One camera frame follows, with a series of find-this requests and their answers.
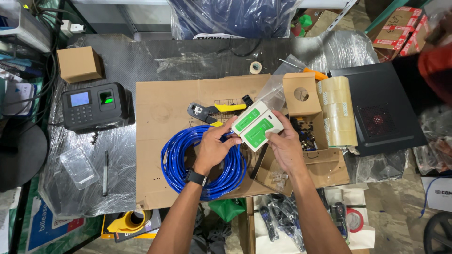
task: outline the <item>clear plastic container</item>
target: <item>clear plastic container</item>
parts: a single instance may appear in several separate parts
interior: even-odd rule
[[[99,180],[99,174],[81,146],[62,153],[60,161],[79,190]]]

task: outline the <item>circular hole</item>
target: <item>circular hole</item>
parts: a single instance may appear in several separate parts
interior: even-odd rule
[[[293,96],[299,101],[306,101],[309,98],[308,91],[302,87],[295,89]]]
[[[133,214],[130,215],[130,221],[133,224],[140,224],[143,222],[144,215],[140,212],[133,212]]]

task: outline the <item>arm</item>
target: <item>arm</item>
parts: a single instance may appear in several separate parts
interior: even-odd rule
[[[230,131],[236,119],[232,117],[224,125],[210,128],[204,133],[193,165],[196,173],[209,175],[210,169],[224,159],[229,149],[242,142],[237,137],[231,137],[224,143],[220,141],[220,137]],[[152,241],[148,254],[188,253],[201,191],[202,186],[194,182],[184,186]]]
[[[272,110],[272,113],[281,121],[284,131],[281,135],[268,132],[266,137],[278,164],[286,171],[292,183],[307,253],[350,254],[350,249],[315,190],[297,133],[289,119],[276,110]]]

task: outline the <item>tape roll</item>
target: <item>tape roll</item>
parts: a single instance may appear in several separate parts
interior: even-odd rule
[[[352,233],[356,233],[363,228],[363,215],[355,209],[347,208],[347,216],[345,220],[347,221],[347,225]]]
[[[142,214],[141,217],[137,217],[134,211],[124,212],[122,216],[114,220],[107,228],[111,233],[136,233],[140,231],[151,219],[152,210],[136,212]]]
[[[251,74],[259,74],[262,71],[262,65],[259,62],[252,62],[250,65]]]

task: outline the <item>wristwatch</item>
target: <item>wristwatch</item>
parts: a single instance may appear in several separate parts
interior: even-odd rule
[[[191,181],[204,187],[204,185],[207,183],[207,176],[196,173],[192,167],[188,167],[187,170],[188,173],[187,177],[185,177],[185,183]]]

